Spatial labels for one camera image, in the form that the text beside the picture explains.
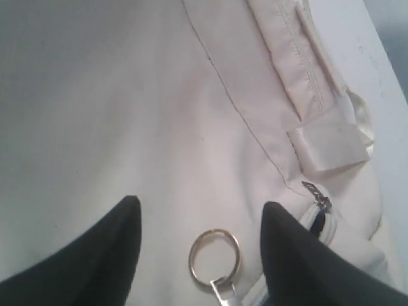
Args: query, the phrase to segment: white fabric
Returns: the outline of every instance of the white fabric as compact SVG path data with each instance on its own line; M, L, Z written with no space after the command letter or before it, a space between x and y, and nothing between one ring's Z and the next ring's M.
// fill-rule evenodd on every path
M295 4L249 3L2 3L1 279L137 194L142 251L128 305L217 305L187 268L209 228L240 242L238 294L262 282L263 204L278 201L297 219L314 205L287 132L340 111ZM312 181L340 224L326 243L395 282L370 241L381 219L370 163ZM204 250L199 273L221 276L228 251Z

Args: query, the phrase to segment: metal clip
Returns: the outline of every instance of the metal clip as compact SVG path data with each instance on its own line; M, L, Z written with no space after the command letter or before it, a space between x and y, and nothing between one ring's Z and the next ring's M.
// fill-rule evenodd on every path
M227 300L223 300L221 295L219 294L216 282L218 282L218 280L213 280L213 281L210 281L210 284L211 284L212 290L214 291L218 299L219 305L221 306L242 306L242 302L237 296L237 291L235 290L235 286L233 283L230 283L230 286L234 292L234 295L231 298L228 298Z
M332 210L332 203L327 196L324 196L323 193L312 183L302 182L303 186L314 195L316 199L316 204L323 212L330 212Z

